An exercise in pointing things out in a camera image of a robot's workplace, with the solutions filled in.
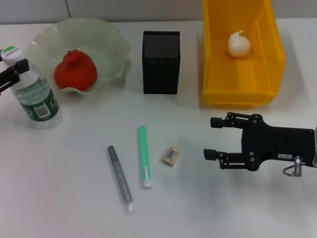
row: green glass bowl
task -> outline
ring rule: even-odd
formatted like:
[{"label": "green glass bowl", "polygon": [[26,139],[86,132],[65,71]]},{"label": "green glass bowl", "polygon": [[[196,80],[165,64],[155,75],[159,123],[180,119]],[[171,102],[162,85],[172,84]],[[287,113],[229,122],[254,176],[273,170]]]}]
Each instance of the green glass bowl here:
[{"label": "green glass bowl", "polygon": [[[56,66],[67,51],[74,49],[88,54],[97,68],[96,82],[85,91],[70,87],[60,89],[54,80]],[[125,57],[130,49],[119,29],[111,23],[92,18],[70,18],[39,33],[29,45],[26,56],[44,73],[54,91],[89,94],[101,83],[123,74]]]}]

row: green highlighter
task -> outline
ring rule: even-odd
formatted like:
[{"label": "green highlighter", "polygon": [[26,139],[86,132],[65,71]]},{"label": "green highlighter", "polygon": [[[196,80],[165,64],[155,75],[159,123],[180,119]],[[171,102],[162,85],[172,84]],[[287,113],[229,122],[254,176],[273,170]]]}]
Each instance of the green highlighter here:
[{"label": "green highlighter", "polygon": [[143,188],[151,187],[151,167],[148,145],[148,133],[145,126],[139,127],[140,152],[142,165]]}]

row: bottle cap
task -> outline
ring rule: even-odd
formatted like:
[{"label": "bottle cap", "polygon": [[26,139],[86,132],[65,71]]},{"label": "bottle cap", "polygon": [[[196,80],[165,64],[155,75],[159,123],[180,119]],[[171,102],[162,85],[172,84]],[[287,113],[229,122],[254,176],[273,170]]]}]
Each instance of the bottle cap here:
[{"label": "bottle cap", "polygon": [[25,57],[20,47],[9,46],[1,52],[1,58],[7,67],[11,67],[15,65],[16,62],[23,60]]}]

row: white garlic bulb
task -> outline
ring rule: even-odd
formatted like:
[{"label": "white garlic bulb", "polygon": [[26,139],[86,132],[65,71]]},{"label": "white garlic bulb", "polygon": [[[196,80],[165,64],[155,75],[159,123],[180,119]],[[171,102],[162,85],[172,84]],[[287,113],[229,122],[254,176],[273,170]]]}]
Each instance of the white garlic bulb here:
[{"label": "white garlic bulb", "polygon": [[232,56],[245,56],[250,50],[250,42],[244,36],[240,36],[243,31],[235,32],[229,37],[228,52]]}]

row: plastic water bottle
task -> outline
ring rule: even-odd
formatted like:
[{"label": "plastic water bottle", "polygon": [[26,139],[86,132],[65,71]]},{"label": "plastic water bottle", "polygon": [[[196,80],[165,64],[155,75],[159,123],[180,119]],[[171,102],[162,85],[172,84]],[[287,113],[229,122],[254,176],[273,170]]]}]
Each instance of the plastic water bottle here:
[{"label": "plastic water bottle", "polygon": [[[25,59],[18,46],[5,48],[1,58],[7,67]],[[20,75],[20,82],[11,86],[11,91],[36,128],[53,127],[62,119],[59,105],[43,73],[31,62],[29,67],[29,71]]]}]

